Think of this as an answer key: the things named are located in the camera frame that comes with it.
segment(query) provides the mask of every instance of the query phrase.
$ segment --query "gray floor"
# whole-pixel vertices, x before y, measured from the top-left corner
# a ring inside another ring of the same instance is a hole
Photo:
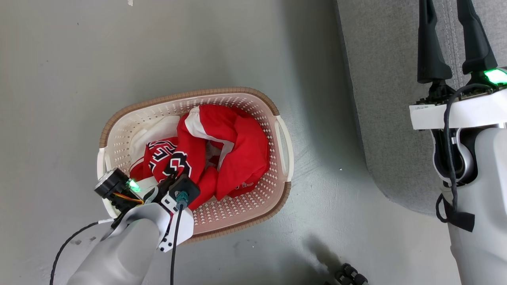
[[[445,225],[369,178],[326,0],[0,2],[0,276],[47,284],[61,243],[106,218],[92,189],[105,122],[200,88],[270,96],[292,133],[291,196],[270,221],[181,246],[177,284],[322,284],[350,262],[371,284],[459,284]],[[61,256],[65,284],[107,226]],[[168,284],[157,253],[144,284]]]

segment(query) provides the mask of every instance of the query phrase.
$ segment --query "white plastic laundry basket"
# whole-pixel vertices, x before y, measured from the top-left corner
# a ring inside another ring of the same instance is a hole
[[[134,104],[117,112],[106,124],[97,156],[97,178],[119,167],[129,173],[129,144],[145,125],[164,116],[182,115],[198,105],[236,106],[260,123],[270,147],[270,168],[256,188],[236,198],[211,199],[194,211],[194,236],[203,240],[261,223],[281,210],[291,190],[294,153],[287,127],[275,104],[263,93],[245,87],[198,90]],[[119,212],[108,200],[104,206],[111,217]]]

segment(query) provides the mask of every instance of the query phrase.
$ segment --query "perforated basket wall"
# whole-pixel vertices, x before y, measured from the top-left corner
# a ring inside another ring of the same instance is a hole
[[[280,137],[275,130],[278,109],[263,93],[244,87],[198,90],[134,104],[117,112],[106,124],[99,146],[105,150],[105,167],[119,167],[129,173],[129,144],[136,128],[181,115],[198,105],[237,106],[250,113],[262,126],[270,147],[270,169],[250,193],[237,198],[212,199],[194,211],[194,236],[203,240],[228,234],[263,222],[281,210],[291,183],[282,167]]]

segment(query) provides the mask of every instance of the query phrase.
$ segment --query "black connector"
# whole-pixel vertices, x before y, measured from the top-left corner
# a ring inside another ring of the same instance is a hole
[[[496,68],[498,63],[472,0],[457,0],[457,6],[458,19],[463,26],[465,40],[463,73],[484,72]]]
[[[343,268],[343,269],[345,270],[345,274],[347,274],[347,276],[349,276],[349,277],[354,278],[354,276],[357,274],[357,270],[350,265]]]
[[[127,212],[128,210],[139,205],[139,202],[124,199],[116,196],[114,193],[119,193],[128,198],[139,200],[131,191],[129,187],[130,178],[123,173],[119,168],[108,171],[102,176],[95,187],[95,192],[102,197],[111,201],[111,205],[118,209],[120,212]]]
[[[362,274],[356,274],[354,276],[354,282],[356,285],[366,285],[368,284],[368,279],[364,277]]]
[[[345,276],[345,273],[343,273],[343,271],[337,271],[335,273],[335,279],[341,285],[355,285],[354,281],[352,281],[352,279],[350,279],[349,277]]]
[[[178,203],[178,207],[180,204],[183,204],[185,208],[201,195],[199,186],[186,174],[180,175],[174,184],[167,188],[167,191],[169,192],[169,196]]]
[[[419,0],[419,41],[417,82],[431,83],[452,78],[451,68],[445,63],[435,32],[437,15],[431,0]]]

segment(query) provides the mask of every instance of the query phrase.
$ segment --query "white stripe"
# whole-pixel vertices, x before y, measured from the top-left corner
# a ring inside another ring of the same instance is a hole
[[[144,161],[144,157],[139,158],[136,162],[134,162],[134,163],[130,166],[129,171],[132,171],[132,169],[133,169],[134,167],[136,167],[138,164],[142,163],[143,161]]]
[[[111,218],[111,219],[107,219],[107,220],[100,220],[98,221],[98,224],[104,224],[104,223],[109,223],[109,222],[113,222],[115,219]]]
[[[224,144],[222,152],[220,153],[220,160],[218,165],[218,170],[220,170],[220,167],[222,166],[222,162],[224,161],[225,156],[228,155],[234,148],[234,143],[228,140],[218,139],[208,135],[206,133],[206,130],[204,130],[204,126],[201,123],[201,116],[199,114],[199,111],[200,111],[199,106],[194,107],[192,110],[190,110],[189,116],[185,120],[185,125],[187,126],[189,133],[194,137],[200,137],[203,139],[217,141],[219,143]]]

